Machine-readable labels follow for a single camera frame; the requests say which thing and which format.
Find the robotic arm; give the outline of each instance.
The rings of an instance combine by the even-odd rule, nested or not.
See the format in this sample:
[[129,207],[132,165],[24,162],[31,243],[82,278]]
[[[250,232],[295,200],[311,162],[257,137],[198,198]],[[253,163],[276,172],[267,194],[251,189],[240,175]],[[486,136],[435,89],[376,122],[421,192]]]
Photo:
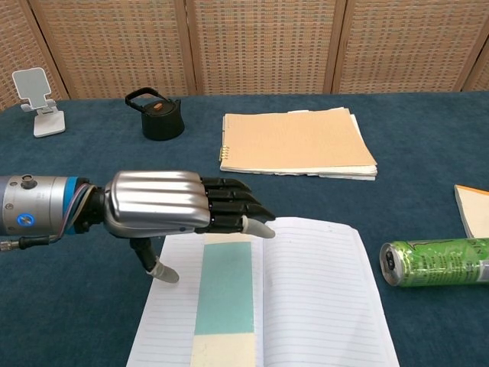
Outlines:
[[175,283],[151,237],[180,233],[241,232],[264,238],[275,216],[239,180],[202,178],[188,171],[121,171],[105,187],[81,177],[0,176],[0,252],[49,245],[65,234],[88,232],[104,223],[115,237],[129,239],[144,269]]

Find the paper stack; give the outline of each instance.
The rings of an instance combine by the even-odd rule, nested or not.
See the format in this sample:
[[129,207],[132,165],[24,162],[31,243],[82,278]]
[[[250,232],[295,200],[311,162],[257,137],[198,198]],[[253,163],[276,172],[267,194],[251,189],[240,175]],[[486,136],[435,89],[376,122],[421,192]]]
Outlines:
[[375,180],[377,162],[346,108],[226,114],[221,170]]
[[489,192],[455,185],[455,199],[467,237],[489,238]]

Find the table surface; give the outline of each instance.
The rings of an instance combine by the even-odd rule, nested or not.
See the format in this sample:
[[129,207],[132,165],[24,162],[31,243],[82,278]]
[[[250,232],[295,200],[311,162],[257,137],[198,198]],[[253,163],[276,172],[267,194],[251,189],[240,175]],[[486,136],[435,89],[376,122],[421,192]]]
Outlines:
[[[357,117],[378,162],[376,181],[219,170],[226,112],[339,106]],[[186,97],[186,130],[165,142],[146,140],[139,113],[122,99],[59,107],[66,131],[40,139],[32,135],[33,113],[15,106],[0,114],[0,175],[83,176],[98,185],[119,170],[239,178],[277,216],[359,230],[402,367],[487,364],[489,288],[391,287],[378,253],[396,239],[465,236],[453,186],[489,189],[489,93]],[[125,365],[150,285],[128,242],[101,226],[51,246],[0,254],[0,365]]]

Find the can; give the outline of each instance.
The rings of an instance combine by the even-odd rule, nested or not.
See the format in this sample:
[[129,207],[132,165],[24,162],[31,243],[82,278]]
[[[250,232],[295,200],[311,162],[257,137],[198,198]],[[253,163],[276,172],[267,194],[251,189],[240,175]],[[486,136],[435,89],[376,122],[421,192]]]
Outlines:
[[489,239],[394,241],[382,246],[380,261],[394,286],[489,283]]

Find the phone stand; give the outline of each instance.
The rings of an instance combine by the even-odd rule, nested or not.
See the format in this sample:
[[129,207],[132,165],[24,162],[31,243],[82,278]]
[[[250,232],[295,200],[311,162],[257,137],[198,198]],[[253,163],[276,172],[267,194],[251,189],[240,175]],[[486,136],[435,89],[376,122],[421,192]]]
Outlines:
[[29,103],[21,105],[22,111],[36,111],[34,118],[34,136],[42,138],[65,131],[64,113],[58,110],[53,99],[46,99],[51,94],[51,88],[46,73],[41,67],[27,70],[17,70],[12,73],[15,88],[20,99]]

